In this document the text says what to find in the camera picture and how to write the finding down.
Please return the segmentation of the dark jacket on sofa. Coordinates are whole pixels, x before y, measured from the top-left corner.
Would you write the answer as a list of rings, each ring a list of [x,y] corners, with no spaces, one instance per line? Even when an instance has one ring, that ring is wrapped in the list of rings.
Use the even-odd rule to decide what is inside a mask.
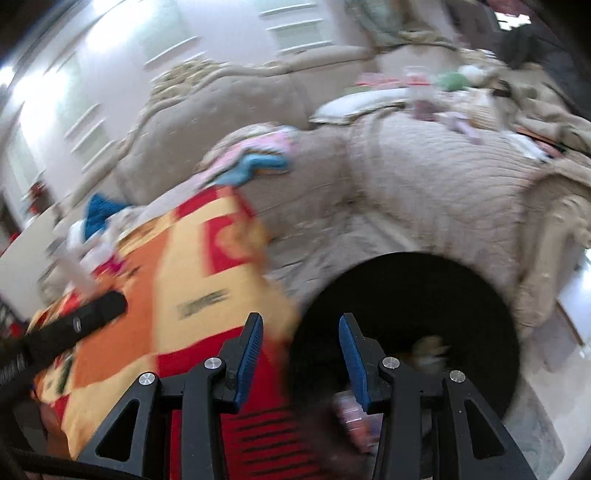
[[[501,34],[497,57],[510,68],[536,63],[557,83],[590,83],[590,73],[567,47],[538,24],[522,25]]]

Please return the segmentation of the beige crumpled blanket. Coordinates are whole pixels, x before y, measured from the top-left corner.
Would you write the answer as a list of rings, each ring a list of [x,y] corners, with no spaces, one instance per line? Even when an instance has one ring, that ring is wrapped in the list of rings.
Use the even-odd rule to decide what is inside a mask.
[[[569,99],[540,65],[526,63],[517,70],[500,67],[490,86],[505,94],[495,100],[505,126],[590,156],[590,121],[574,113]]]

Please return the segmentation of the beige quilted sofa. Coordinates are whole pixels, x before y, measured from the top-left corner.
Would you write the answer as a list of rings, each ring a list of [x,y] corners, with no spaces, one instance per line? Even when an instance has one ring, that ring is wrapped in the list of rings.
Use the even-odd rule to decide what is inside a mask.
[[[484,129],[480,144],[393,100],[341,120],[322,117],[360,74],[443,60],[440,47],[406,46],[374,58],[362,47],[324,47],[260,66],[184,62],[160,75],[133,129],[60,203],[72,223],[94,193],[156,207],[190,188],[208,154],[252,124],[297,127],[290,173],[246,186],[280,236],[342,216],[346,202],[423,249],[478,270],[522,328],[550,317],[577,255],[590,244],[590,159],[569,147],[532,159],[509,134]]]

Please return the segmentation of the blue cloth on sofa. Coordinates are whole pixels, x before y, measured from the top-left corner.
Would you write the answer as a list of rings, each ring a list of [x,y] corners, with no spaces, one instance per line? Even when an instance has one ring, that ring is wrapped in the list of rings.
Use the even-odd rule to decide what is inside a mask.
[[[87,205],[84,222],[84,238],[90,239],[95,233],[106,229],[107,219],[128,207],[128,204],[109,199],[95,193]]]

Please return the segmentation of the red orange love blanket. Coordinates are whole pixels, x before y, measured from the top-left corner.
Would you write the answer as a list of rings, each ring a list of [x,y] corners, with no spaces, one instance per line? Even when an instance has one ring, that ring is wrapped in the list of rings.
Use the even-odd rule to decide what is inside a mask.
[[[103,288],[120,290],[127,312],[56,359],[35,381],[53,409],[71,457],[141,373],[184,373],[238,334],[250,313],[263,317],[264,343],[245,413],[287,406],[280,350],[297,319],[266,279],[263,223],[235,189],[211,187],[128,234],[122,267],[96,268]]]

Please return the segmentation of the green plush toy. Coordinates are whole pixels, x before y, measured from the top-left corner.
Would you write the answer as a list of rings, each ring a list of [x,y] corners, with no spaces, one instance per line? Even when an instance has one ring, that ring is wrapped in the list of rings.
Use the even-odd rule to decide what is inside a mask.
[[[441,74],[437,79],[437,86],[445,92],[465,90],[471,86],[468,78],[460,72]]]

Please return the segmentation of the black round trash bin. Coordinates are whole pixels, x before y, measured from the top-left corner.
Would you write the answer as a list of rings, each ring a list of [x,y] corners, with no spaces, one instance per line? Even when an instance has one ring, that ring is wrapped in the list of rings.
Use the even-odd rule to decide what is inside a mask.
[[[304,305],[290,344],[287,394],[300,412],[349,387],[339,319],[351,313],[363,335],[406,363],[419,344],[440,339],[445,368],[460,370],[504,416],[520,370],[520,346],[509,307],[471,268],[421,252],[397,252],[356,264]]]

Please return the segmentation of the white pillow on sofa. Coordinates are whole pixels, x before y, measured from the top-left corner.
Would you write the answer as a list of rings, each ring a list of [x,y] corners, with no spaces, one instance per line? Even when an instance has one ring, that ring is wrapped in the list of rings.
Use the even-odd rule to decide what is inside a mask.
[[[359,117],[383,108],[404,107],[410,99],[408,88],[370,90],[345,95],[315,110],[312,124],[349,125]]]

